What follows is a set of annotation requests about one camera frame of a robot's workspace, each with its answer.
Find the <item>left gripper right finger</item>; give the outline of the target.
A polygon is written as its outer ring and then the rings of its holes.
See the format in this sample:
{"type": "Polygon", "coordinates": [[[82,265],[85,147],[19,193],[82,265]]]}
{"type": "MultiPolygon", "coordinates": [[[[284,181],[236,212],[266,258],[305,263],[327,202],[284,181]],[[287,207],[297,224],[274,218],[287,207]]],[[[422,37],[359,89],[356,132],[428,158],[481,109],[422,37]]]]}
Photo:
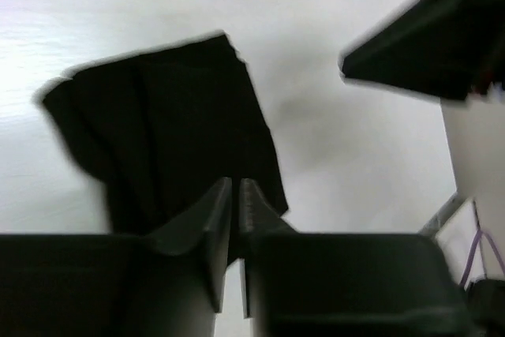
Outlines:
{"type": "Polygon", "coordinates": [[[440,247],[421,234],[302,233],[240,186],[245,316],[255,336],[469,336],[440,247]]]}

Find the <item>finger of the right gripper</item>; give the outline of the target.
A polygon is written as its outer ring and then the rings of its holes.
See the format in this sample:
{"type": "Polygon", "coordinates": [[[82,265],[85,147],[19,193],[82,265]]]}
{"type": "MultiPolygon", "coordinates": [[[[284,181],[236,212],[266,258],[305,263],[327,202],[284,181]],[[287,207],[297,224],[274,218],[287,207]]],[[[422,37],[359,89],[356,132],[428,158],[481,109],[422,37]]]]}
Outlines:
{"type": "Polygon", "coordinates": [[[346,79],[464,101],[504,83],[504,0],[419,0],[342,58],[346,79]]]}

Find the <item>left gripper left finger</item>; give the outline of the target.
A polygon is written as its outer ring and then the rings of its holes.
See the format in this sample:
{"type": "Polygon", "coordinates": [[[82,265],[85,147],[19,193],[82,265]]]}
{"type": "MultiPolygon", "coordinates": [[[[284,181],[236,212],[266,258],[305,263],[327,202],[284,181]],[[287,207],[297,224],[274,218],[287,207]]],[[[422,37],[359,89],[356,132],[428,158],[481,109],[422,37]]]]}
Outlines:
{"type": "Polygon", "coordinates": [[[223,303],[231,180],[145,236],[4,234],[4,336],[211,336],[223,303]]]}

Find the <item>black skirt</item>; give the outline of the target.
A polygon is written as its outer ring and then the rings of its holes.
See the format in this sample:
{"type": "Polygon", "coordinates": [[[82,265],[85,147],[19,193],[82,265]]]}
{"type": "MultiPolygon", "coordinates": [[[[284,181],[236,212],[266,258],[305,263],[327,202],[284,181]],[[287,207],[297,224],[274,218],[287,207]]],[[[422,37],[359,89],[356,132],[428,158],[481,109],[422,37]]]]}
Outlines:
{"type": "Polygon", "coordinates": [[[247,65],[224,33],[81,66],[39,101],[105,185],[116,233],[154,230],[223,177],[254,179],[277,211],[288,208],[247,65]]]}

